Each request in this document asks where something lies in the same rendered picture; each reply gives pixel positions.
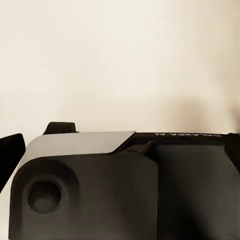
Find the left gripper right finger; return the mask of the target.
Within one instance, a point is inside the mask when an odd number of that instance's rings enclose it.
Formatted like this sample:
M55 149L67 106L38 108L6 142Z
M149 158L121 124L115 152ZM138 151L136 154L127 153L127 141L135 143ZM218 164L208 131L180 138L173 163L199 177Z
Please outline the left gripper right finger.
M229 133L227 135L224 151L240 173L240 134Z

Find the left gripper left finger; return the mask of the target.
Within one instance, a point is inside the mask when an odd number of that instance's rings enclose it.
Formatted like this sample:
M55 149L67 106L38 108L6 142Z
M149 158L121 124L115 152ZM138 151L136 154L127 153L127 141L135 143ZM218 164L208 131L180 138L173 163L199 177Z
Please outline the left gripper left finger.
M0 193L26 152L22 133L0 138Z

